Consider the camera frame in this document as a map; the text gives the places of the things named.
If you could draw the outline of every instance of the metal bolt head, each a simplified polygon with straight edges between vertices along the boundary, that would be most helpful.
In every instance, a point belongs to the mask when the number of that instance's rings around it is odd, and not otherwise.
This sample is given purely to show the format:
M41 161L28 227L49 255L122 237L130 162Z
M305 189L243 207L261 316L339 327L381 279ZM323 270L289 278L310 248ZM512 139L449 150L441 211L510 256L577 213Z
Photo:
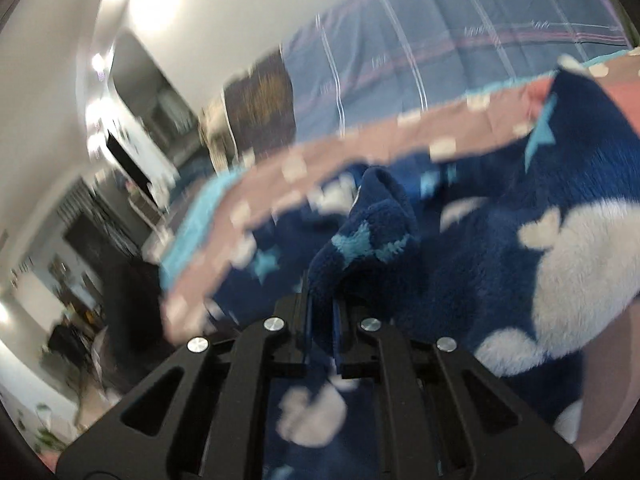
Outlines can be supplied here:
M360 327L365 332L377 332L378 330L380 330L381 326L382 322L375 317L366 317L360 322Z
M458 343L452 337L441 337L436 342L436 346L438 350L442 350L443 352L453 352L456 348L458 348Z
M262 326L269 332L279 332L284 328L284 320L279 317L268 317Z
M187 343L187 348L194 354L199 354L209 348L209 341L203 337L194 337Z

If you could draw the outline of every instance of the white wall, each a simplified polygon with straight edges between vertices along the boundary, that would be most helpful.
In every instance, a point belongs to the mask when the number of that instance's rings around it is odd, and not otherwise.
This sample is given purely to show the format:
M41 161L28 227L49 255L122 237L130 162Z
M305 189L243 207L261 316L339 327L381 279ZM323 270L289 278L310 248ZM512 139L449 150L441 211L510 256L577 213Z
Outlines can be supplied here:
M116 91L136 117L143 117L158 100L164 76L129 32L116 40L110 77Z
M73 422L78 404L67 399L36 376L7 346L0 341L1 388L32 413L36 406L44 403L52 414L61 420Z
M0 232L9 232L0 282L28 247L20 234L43 195L88 161L76 75L81 43L93 31L87 14L95 18L98 3L20 0L0 33Z
M15 298L1 296L0 308L0 385L29 409L46 402L57 415L72 420L78 403L78 386L67 383L72 369L57 356L44 364L42 345L48 333Z
M14 296L47 333L60 322L65 310L61 301L32 272L20 275Z

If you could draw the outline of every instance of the dark fabric item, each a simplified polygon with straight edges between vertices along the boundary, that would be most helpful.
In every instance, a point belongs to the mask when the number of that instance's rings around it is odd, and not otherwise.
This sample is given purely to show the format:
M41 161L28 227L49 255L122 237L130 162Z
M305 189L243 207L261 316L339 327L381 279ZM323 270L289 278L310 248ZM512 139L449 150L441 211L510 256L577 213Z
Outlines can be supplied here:
M129 392L136 382L129 379L129 374L120 371L111 347L109 331L105 329L100 348L95 351L94 366L100 369L100 382L104 390L111 388L124 394Z
M138 256L113 258L104 266L109 349L126 384L137 384L173 351L162 331L158 269Z
M82 368L89 357L89 351L82 343L79 330L67 324L58 324L54 327L47 347L52 352L67 358L78 368Z
M579 399L582 393L582 352L567 355L557 361L544 363L528 372L502 380L522 400L535 405L538 415L547 423L553 424L566 408L567 399ZM536 398L537 390L547 392L542 398Z
M280 52L260 60L247 77L229 83L225 106L240 155L252 149L260 160L293 143L293 88Z
M191 184L203 177L213 175L213 164L207 156L196 158L180 168L178 179L169 195L169 204L173 205L182 195L188 192Z
M111 239L85 213L71 224L65 233L65 240L96 274L100 274L103 262L120 254Z
M448 162L415 152L385 168L351 164L321 201L256 226L251 259L229 270L215 311L240 326L268 316L308 268L314 341L327 354L338 358L334 299L352 294L413 339L455 338L551 423L580 397L583 346L637 293L627 276L637 275L638 166L640 140L620 110L595 81L560 70L526 138ZM441 231L444 206L478 197ZM346 427L369 409L347 395L362 387L330 371L319 389L278 385L268 478L371 467L372 436ZM311 476L307 463L326 468Z

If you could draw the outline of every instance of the star pattern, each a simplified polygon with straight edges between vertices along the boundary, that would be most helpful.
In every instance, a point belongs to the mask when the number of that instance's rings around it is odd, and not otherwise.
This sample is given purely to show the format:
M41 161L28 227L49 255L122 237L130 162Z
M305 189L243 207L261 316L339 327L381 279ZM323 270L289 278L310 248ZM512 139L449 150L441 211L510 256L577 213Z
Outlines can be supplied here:
M440 183L440 172L437 170L426 171L420 176L420 198L431 198Z
M277 247L272 247L268 251L258 249L255 251L253 261L248 266L249 272L263 285L269 274L280 269L279 258L280 250Z
M350 236L335 235L331 238L331 243L342 253L345 269L351 265L353 260L373 254L370 236L369 224L363 222L354 234Z
M529 136L529 142L527 143L527 147L524 149L525 173L529 171L531 159L536 154L540 146L553 146L556 143L554 133L551 131L551 127L549 127L549 119L556 108L557 102L557 95L553 94L549 97L545 107L542 108L542 112L540 112L540 117L538 118L538 123L536 124L535 129Z
M455 164L447 166L447 184L451 185L458 181L458 168Z

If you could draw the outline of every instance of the polka dot trim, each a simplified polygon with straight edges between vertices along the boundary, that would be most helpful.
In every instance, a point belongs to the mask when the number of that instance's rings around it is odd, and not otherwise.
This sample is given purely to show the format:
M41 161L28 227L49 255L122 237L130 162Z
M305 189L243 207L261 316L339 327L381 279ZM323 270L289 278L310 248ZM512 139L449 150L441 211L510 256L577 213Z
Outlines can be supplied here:
M204 303L193 305L183 321L183 338L189 339L201 335L207 322L207 308Z
M186 314L187 300L183 296L177 296L169 301L165 307L164 315L167 321L174 322Z
M242 153L242 165L245 168L252 168L255 166L255 152L253 148L249 148Z
M282 176L288 184L306 177L306 164L299 155L291 155L282 164Z
M251 206L247 200L241 200L231 211L231 223L237 229L244 227L246 222L251 218Z
M211 314L211 316L213 317L213 319L215 319L215 320L220 320L220 319L225 319L226 318L226 315L222 311L222 309L220 308L219 304L217 304L213 300L207 300L206 303L205 303L205 308L207 309L207 312L209 312Z
M411 126L412 124L416 124L420 121L422 117L422 111L411 110L410 112L405 112L403 114L398 115L398 126Z
M589 75L587 69L581 65L575 57L569 56L568 54L562 54L562 56L558 58L558 66L567 70L567 72L578 75Z
M229 256L229 262L235 269L244 269L253 259L257 244L251 233L246 234Z
M286 195L277 199L273 205L271 205L272 213L277 213L279 211L283 211L284 209L289 209L294 205L302 202L302 193L300 193L297 189L293 191L289 191Z
M609 67L604 63L598 63L589 67L589 72L594 77L606 77L609 73Z
M466 98L466 107L472 112L484 112L491 103L489 94L469 95Z
M443 137L429 145L429 155L434 162L451 158L455 153L456 139L453 137Z
M191 261L191 264L194 265L195 267L199 267L200 265L202 265L205 261L206 257L204 255L203 252L199 252L198 254L196 254L193 257L193 260Z
M351 139L356 139L359 133L360 133L359 128L347 128L346 130L337 132L336 135L340 137L340 140L351 140Z
M521 139L522 137L528 136L532 129L533 123L531 121L524 121L523 123L518 123L513 127L513 135L514 137Z

